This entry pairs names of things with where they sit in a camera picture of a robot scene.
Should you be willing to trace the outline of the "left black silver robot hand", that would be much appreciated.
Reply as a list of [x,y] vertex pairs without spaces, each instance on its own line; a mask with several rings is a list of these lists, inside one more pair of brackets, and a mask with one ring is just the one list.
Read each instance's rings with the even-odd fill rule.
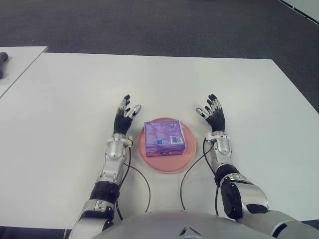
[[114,119],[113,134],[126,135],[127,131],[131,127],[133,119],[142,108],[141,105],[136,105],[133,109],[127,108],[130,103],[130,98],[130,95],[124,96],[118,106]]

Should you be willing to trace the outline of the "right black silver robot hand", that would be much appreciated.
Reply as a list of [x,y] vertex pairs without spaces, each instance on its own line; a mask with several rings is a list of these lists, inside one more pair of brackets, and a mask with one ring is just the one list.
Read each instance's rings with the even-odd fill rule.
[[208,96],[207,103],[204,110],[196,108],[196,112],[211,126],[212,132],[225,132],[225,117],[220,101],[211,94]]

